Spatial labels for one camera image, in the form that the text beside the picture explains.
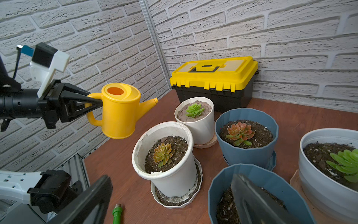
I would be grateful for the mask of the blue pot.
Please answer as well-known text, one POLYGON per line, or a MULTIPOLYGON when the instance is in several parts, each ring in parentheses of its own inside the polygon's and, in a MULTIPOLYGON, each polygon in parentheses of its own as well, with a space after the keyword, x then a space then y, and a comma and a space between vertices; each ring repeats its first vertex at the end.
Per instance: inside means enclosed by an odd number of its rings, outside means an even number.
POLYGON ((212 181, 208 192, 208 212, 213 224, 241 224, 231 189, 234 174, 245 175, 279 206, 299 220, 314 224, 311 211, 300 194, 279 175, 251 164, 224 168, 212 181))
POLYGON ((223 157, 229 166, 253 164, 272 171, 279 126, 265 112, 239 108, 223 113, 215 122, 223 157))

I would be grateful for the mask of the large white round pot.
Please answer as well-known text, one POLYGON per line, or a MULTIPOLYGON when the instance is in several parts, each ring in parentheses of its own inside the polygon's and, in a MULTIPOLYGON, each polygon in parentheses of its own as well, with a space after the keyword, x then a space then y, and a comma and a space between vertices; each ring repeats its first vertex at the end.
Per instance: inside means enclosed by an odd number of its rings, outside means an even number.
POLYGON ((155 200, 166 208, 184 208, 200 191, 203 173, 193 149, 189 128, 174 121, 152 127, 135 145, 132 165, 151 182, 155 200))

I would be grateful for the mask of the blue pot front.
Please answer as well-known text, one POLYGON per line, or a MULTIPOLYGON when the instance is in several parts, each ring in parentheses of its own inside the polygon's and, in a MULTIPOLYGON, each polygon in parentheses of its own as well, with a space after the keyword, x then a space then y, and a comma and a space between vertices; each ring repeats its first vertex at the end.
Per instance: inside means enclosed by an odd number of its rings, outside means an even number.
POLYGON ((208 192, 208 212, 213 224, 241 224, 231 189, 234 174, 245 175, 279 206, 299 220, 314 224, 311 211, 300 194, 279 175, 251 164, 224 168, 212 181, 208 192))

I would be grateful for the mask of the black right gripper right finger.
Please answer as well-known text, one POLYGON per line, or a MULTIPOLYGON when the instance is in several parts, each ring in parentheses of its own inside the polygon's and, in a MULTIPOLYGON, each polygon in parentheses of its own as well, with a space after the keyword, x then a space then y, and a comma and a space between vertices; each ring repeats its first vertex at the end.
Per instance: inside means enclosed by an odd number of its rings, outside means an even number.
POLYGON ((241 224, 299 223, 245 175, 234 174, 231 189, 241 224))

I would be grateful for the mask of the yellow plastic watering can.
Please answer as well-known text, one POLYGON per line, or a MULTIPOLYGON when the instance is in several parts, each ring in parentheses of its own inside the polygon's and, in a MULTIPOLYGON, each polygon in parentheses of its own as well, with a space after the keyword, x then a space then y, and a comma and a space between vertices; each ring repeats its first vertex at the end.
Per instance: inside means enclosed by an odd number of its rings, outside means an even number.
POLYGON ((135 131, 136 122, 156 104, 158 99, 140 102, 141 93, 134 86, 124 83, 105 85, 100 93, 91 93, 89 98, 102 101, 102 119, 96 120, 93 112, 86 114, 90 124, 101 127, 112 139, 124 139, 135 131))

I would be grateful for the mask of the blue pot back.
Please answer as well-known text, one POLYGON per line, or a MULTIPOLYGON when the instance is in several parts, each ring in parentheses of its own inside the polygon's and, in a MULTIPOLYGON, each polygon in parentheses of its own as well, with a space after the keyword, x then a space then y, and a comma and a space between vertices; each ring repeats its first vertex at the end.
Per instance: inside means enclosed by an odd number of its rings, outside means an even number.
POLYGON ((239 108, 223 113, 215 122, 223 157, 229 166, 253 164, 272 171, 279 126, 265 112, 239 108))

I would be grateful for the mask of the small white faceted pot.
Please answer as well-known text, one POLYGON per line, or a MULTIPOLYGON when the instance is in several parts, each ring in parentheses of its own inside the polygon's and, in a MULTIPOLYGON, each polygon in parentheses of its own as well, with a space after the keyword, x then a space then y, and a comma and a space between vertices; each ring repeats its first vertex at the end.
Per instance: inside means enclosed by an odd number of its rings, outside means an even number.
POLYGON ((214 104, 205 97, 183 101, 174 112, 177 122, 191 131, 196 148, 209 148, 217 142, 214 130, 214 104))

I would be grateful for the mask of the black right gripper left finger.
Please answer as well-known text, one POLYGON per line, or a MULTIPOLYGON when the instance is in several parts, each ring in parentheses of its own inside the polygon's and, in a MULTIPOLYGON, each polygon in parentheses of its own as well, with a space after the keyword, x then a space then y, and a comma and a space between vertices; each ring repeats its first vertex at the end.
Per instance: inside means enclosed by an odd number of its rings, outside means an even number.
POLYGON ((108 175, 103 175, 85 192, 66 206, 50 224, 102 224, 109 207, 113 184, 108 175))

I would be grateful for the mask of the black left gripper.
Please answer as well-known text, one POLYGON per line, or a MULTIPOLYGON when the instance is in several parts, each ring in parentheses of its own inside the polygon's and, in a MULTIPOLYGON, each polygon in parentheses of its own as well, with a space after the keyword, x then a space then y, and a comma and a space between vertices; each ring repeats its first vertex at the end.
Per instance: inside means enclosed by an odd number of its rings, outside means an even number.
POLYGON ((53 80, 37 104, 48 129, 55 129, 58 121, 71 122, 101 108, 101 99, 89 97, 90 92, 75 85, 53 80))

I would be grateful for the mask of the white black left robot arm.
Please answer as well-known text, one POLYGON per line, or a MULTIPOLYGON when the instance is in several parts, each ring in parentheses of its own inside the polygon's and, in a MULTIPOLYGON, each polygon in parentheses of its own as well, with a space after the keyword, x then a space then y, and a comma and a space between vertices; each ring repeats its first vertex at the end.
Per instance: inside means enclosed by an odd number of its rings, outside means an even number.
MULTIPOLYGON (((22 55, 26 68, 17 72, 16 81, 26 80, 23 88, 38 89, 41 83, 30 77, 30 57, 22 55)), ((13 120, 7 131, 1 133, 1 170, 40 171, 63 169, 71 175, 70 185, 80 181, 82 190, 90 186, 84 158, 108 140, 100 127, 85 125, 86 117, 74 123, 57 123, 57 129, 46 128, 42 119, 13 120)), ((17 201, 1 199, 1 224, 21 224, 21 217, 34 224, 44 224, 55 213, 43 214, 38 207, 17 201)))

